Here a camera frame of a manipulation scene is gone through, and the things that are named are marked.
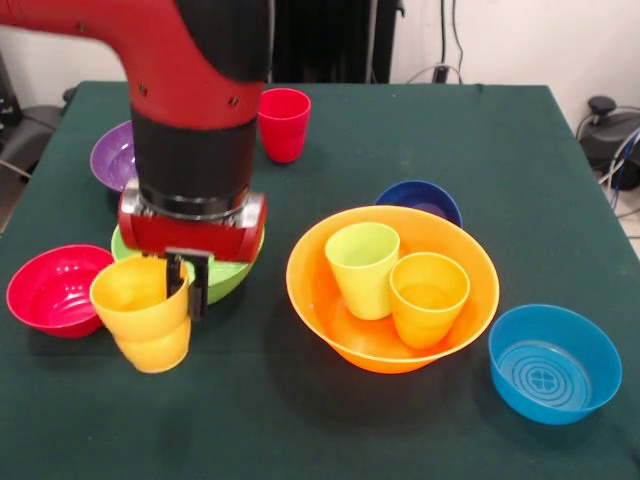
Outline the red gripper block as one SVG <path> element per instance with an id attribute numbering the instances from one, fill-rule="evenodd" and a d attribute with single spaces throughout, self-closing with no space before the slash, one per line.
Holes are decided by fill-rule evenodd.
<path id="1" fill-rule="evenodd" d="M 124 187 L 118 226 L 124 244 L 145 254 L 166 258 L 166 295 L 184 283 L 182 256 L 212 256 L 218 261 L 251 263 L 258 254 L 267 216 L 266 197 L 250 193 L 240 207 L 214 219 L 181 219 L 154 211 L 141 196 L 133 178 Z M 189 288 L 193 321 L 205 314 L 208 300 L 208 258 L 190 257 L 194 279 Z"/>

